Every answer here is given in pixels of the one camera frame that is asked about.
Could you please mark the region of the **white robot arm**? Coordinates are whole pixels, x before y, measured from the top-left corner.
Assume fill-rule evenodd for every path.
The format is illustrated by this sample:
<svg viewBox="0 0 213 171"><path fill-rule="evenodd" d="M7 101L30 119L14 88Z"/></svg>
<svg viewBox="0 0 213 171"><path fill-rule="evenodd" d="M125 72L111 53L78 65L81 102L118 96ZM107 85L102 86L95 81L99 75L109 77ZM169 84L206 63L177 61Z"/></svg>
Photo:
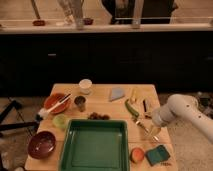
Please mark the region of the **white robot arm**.
<svg viewBox="0 0 213 171"><path fill-rule="evenodd" d="M173 94L164 105L151 112L152 123L157 127L165 127L177 117L188 120L213 144L213 120L198 109L195 97Z"/></svg>

